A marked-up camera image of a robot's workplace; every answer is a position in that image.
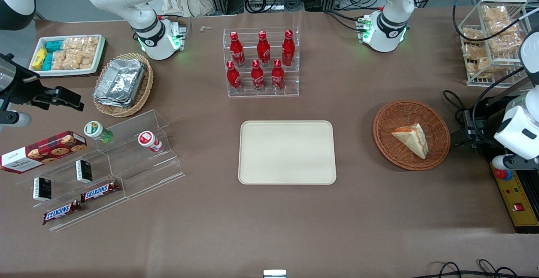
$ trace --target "brown wicker basket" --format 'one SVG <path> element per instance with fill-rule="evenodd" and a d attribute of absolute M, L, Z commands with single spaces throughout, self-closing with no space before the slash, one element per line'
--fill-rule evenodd
<path fill-rule="evenodd" d="M 137 92 L 137 96 L 135 97 L 135 102 L 131 107 L 112 107 L 110 105 L 104 105 L 101 103 L 98 103 L 94 99 L 94 104 L 96 104 L 96 107 L 101 113 L 111 115 L 114 117 L 127 117 L 129 115 L 133 115 L 134 113 L 140 111 L 142 107 L 144 106 L 144 103 L 148 100 L 148 97 L 150 96 L 150 90 L 152 90 L 152 84 L 154 84 L 154 72 L 152 71 L 152 66 L 150 66 L 150 63 L 144 56 L 139 55 L 138 53 L 125 53 L 123 55 L 117 56 L 115 59 L 137 59 L 144 63 L 146 66 L 146 69 L 144 71 L 143 79 L 139 87 L 139 91 Z M 108 65 L 112 62 L 109 61 L 107 65 L 102 69 L 101 73 L 99 74 L 99 78 L 96 83 L 96 88 L 98 87 L 99 83 L 101 82 L 101 79 L 103 77 L 104 71 L 107 69 Z"/>
<path fill-rule="evenodd" d="M 391 132 L 419 123 L 425 132 L 429 153 L 421 159 Z M 445 121 L 424 103 L 398 100 L 386 104 L 376 114 L 372 133 L 382 154 L 396 165 L 411 171 L 425 171 L 439 165 L 449 152 L 451 140 Z"/>

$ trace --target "sandwich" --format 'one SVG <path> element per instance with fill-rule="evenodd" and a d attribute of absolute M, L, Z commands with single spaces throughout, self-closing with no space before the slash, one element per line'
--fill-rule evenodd
<path fill-rule="evenodd" d="M 391 134 L 397 138 L 400 142 L 404 143 L 414 154 L 418 155 L 421 159 L 425 159 L 429 152 L 429 146 L 427 145 L 427 139 L 425 133 L 419 123 L 412 126 L 403 126 L 402 128 L 395 128 Z"/>

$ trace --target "red bottle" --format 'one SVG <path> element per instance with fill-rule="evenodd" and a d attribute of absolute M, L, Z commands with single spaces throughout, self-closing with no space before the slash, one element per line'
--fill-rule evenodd
<path fill-rule="evenodd" d="M 285 88 L 285 71 L 281 67 L 280 59 L 275 59 L 275 61 L 273 61 L 273 69 L 271 71 L 271 84 L 277 92 Z"/>
<path fill-rule="evenodd" d="M 264 32 L 263 30 L 258 32 L 258 45 L 256 46 L 256 51 L 258 51 L 258 59 L 260 60 L 261 67 L 270 66 L 270 44 L 268 43 L 266 38 L 266 32 Z"/>
<path fill-rule="evenodd" d="M 239 78 L 239 71 L 235 69 L 232 61 L 227 62 L 227 79 L 229 80 L 230 90 L 233 93 L 239 93 L 243 90 L 243 85 Z"/>
<path fill-rule="evenodd" d="M 232 59 L 235 66 L 242 68 L 245 66 L 245 53 L 243 52 L 243 45 L 237 38 L 237 32 L 230 33 L 230 52 L 232 53 Z"/>
<path fill-rule="evenodd" d="M 292 31 L 286 30 L 285 40 L 283 41 L 283 65 L 289 67 L 292 65 L 292 60 L 294 59 L 294 52 L 296 45 L 292 41 Z"/>
<path fill-rule="evenodd" d="M 253 69 L 251 69 L 251 77 L 253 78 L 254 90 L 257 92 L 262 92 L 266 89 L 266 84 L 264 83 L 264 71 L 260 68 L 260 62 L 258 60 L 253 60 Z"/>

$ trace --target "small plastic bottle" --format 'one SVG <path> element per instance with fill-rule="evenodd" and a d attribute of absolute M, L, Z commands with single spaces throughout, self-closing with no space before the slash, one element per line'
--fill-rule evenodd
<path fill-rule="evenodd" d="M 258 32 L 258 45 L 256 46 L 256 51 L 258 52 L 258 60 L 260 60 L 261 67 L 269 67 L 271 61 L 270 55 L 270 44 L 266 40 L 266 32 L 261 30 Z"/>
<path fill-rule="evenodd" d="M 84 134 L 103 143 L 111 141 L 113 136 L 111 131 L 104 128 L 104 126 L 97 121 L 89 121 L 84 127 Z"/>
<path fill-rule="evenodd" d="M 156 153 L 160 151 L 163 147 L 163 142 L 161 142 L 154 133 L 150 131 L 144 131 L 139 135 L 139 144 L 147 147 L 150 151 Z"/>
<path fill-rule="evenodd" d="M 260 68 L 260 62 L 253 60 L 253 69 L 251 69 L 251 77 L 253 78 L 253 87 L 257 92 L 262 92 L 266 89 L 264 83 L 264 71 Z"/>
<path fill-rule="evenodd" d="M 283 65 L 289 67 L 292 65 L 294 59 L 294 52 L 296 45 L 292 40 L 293 32 L 291 30 L 286 30 L 285 40 L 283 41 Z"/>
<path fill-rule="evenodd" d="M 245 53 L 243 52 L 243 45 L 237 38 L 237 32 L 230 33 L 230 52 L 232 53 L 232 59 L 235 66 L 242 68 L 245 66 Z"/>
<path fill-rule="evenodd" d="M 281 91 L 285 88 L 285 71 L 281 67 L 281 60 L 273 61 L 273 69 L 271 71 L 271 84 L 275 91 Z"/>
<path fill-rule="evenodd" d="M 239 78 L 239 71 L 234 66 L 232 61 L 227 62 L 227 79 L 230 84 L 231 92 L 237 94 L 243 90 L 241 79 Z"/>

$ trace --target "brown table surface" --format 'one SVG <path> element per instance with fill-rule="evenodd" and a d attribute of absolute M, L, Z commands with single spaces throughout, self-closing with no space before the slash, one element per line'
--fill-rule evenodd
<path fill-rule="evenodd" d="M 461 17 L 468 11 L 459 11 Z M 360 15 L 350 12 L 349 15 Z M 202 25 L 213 30 L 200 32 Z M 301 94 L 229 99 L 223 28 L 301 27 Z M 156 109 L 170 123 L 185 177 L 54 233 L 40 224 L 30 188 L 0 174 L 3 277 L 260 277 L 284 268 L 295 277 L 395 277 L 435 273 L 436 261 L 478 270 L 489 259 L 521 275 L 539 275 L 539 235 L 515 234 L 488 164 L 468 147 L 437 168 L 409 172 L 381 155 L 372 138 L 376 112 L 395 99 L 429 104 L 458 129 L 449 89 L 467 106 L 482 91 L 464 84 L 450 8 L 418 9 L 406 40 L 391 53 L 359 45 L 323 13 L 272 13 L 193 19 L 185 51 L 151 61 L 155 82 L 140 113 Z M 102 34 L 105 60 L 141 52 L 124 21 L 39 21 L 37 35 Z M 4 128 L 0 152 L 87 121 L 99 113 L 95 77 L 43 80 L 83 96 L 80 113 L 15 106 L 27 128 Z M 246 186 L 237 180 L 240 125 L 246 120 L 328 120 L 337 180 L 330 186 Z"/>

